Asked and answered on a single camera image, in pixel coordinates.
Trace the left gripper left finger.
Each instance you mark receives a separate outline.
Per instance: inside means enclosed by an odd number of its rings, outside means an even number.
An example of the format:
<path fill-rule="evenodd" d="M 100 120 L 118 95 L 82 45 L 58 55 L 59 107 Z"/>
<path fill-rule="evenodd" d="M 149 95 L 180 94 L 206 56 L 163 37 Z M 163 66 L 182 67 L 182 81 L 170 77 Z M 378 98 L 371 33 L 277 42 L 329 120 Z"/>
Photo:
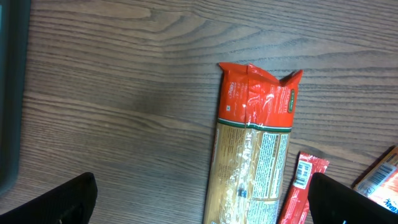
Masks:
<path fill-rule="evenodd" d="M 88 224 L 96 205 L 95 176 L 85 172 L 1 215 L 1 224 Z"/>

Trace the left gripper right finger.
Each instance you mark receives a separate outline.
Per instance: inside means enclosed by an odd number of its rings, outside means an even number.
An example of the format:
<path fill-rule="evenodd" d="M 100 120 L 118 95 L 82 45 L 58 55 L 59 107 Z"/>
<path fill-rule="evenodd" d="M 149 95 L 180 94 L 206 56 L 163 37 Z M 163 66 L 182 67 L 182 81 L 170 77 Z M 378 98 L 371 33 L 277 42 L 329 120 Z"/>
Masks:
<path fill-rule="evenodd" d="M 314 224 L 397 224 L 397 215 L 322 173 L 308 191 Z"/>

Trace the red stick sachet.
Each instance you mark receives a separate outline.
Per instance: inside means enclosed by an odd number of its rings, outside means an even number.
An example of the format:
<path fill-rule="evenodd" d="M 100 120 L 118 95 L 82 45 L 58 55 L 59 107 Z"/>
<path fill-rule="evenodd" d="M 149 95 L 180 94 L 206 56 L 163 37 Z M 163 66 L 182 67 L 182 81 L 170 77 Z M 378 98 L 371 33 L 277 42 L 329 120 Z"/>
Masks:
<path fill-rule="evenodd" d="M 281 210 L 278 224 L 304 224 L 309 212 L 308 191 L 314 173 L 324 173 L 329 161 L 300 152 L 293 182 Z"/>

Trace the small orange carton box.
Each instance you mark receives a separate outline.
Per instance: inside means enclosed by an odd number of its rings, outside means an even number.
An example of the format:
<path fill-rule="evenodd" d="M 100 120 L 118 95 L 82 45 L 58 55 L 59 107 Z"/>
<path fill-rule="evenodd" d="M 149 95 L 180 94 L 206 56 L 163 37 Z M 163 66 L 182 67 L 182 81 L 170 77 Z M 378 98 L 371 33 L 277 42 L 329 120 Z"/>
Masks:
<path fill-rule="evenodd" d="M 397 214 L 397 147 L 391 149 L 353 189 Z"/>

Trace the orange spaghetti pasta packet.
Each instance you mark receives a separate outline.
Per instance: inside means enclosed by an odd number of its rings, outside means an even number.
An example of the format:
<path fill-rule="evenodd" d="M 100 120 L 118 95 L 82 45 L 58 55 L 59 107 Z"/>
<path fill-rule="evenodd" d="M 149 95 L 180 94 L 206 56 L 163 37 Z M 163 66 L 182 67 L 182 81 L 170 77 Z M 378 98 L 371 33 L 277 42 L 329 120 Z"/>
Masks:
<path fill-rule="evenodd" d="M 203 221 L 276 223 L 303 70 L 278 79 L 252 64 L 223 71 Z"/>

